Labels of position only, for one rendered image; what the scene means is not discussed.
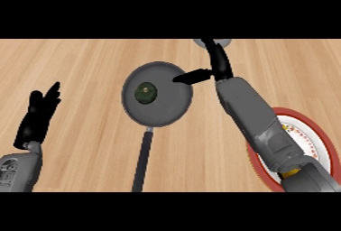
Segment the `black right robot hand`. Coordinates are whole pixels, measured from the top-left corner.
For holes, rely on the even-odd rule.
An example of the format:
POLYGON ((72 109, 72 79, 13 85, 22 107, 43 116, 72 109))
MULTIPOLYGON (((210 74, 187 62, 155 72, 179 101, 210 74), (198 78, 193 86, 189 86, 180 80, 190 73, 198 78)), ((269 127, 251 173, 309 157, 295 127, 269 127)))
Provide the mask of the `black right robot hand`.
POLYGON ((201 81, 214 77, 214 80, 230 79, 233 77, 233 71, 230 67, 229 58, 224 53, 223 46, 214 42, 214 39, 202 39, 207 51, 210 53, 211 68, 196 69, 186 72, 183 75, 173 78, 174 83, 185 83, 193 85, 201 81))

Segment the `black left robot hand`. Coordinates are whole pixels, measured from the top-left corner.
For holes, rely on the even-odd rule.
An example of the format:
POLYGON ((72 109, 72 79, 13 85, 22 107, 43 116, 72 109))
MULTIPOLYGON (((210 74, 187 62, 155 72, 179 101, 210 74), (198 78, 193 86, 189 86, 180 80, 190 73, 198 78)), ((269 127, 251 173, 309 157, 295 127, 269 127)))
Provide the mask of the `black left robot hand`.
POLYGON ((30 105, 25 117, 21 120, 18 134, 13 146, 21 149, 28 149, 28 143, 35 141, 44 142, 47 135, 49 122, 53 117, 58 105, 61 103, 61 82, 56 82, 47 93, 40 90, 31 92, 30 105))

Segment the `grey round object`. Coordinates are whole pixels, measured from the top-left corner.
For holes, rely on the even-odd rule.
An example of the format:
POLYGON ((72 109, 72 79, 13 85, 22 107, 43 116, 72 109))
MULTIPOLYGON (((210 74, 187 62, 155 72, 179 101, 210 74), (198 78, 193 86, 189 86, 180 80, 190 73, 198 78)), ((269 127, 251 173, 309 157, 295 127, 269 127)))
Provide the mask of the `grey round object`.
MULTIPOLYGON (((230 39, 214 39, 214 42, 218 43, 221 47, 224 48, 232 42, 232 40, 230 39)), ((205 44, 201 39, 195 39, 195 43, 201 48, 205 48, 205 44)))

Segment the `dark green squash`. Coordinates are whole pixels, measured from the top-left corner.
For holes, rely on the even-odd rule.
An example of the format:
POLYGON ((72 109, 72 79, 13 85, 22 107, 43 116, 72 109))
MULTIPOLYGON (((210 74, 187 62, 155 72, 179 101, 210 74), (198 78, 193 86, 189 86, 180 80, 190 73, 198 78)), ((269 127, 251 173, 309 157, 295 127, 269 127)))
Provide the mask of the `dark green squash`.
POLYGON ((151 104, 156 99, 156 87, 151 82, 143 82, 134 90, 134 98, 143 105, 151 104))

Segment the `grey frying pan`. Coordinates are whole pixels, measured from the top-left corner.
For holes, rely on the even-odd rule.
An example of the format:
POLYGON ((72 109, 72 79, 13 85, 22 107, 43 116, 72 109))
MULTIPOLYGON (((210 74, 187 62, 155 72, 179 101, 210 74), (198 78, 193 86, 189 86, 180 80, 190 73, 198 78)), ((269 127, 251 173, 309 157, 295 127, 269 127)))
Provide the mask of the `grey frying pan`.
POLYGON ((121 103, 130 119, 146 127, 139 154, 133 192, 143 191, 143 178, 154 138, 154 129, 171 125, 185 115, 192 103, 190 85, 174 83, 185 71, 171 63, 155 61, 143 64, 127 77, 121 103))

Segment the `red rimmed white plate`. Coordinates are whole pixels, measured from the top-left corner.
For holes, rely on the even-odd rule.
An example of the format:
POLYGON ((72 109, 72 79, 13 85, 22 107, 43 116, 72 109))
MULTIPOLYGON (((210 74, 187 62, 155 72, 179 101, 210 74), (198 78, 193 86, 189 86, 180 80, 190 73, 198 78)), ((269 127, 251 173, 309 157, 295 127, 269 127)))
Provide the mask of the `red rimmed white plate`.
MULTIPOLYGON (((332 141, 319 125, 301 113, 285 107, 275 107, 282 129, 295 140, 307 156, 313 157, 341 185, 341 161, 332 141)), ((263 183, 275 192, 283 192, 280 178, 276 172, 267 169, 260 155, 247 145, 252 169, 263 183)))

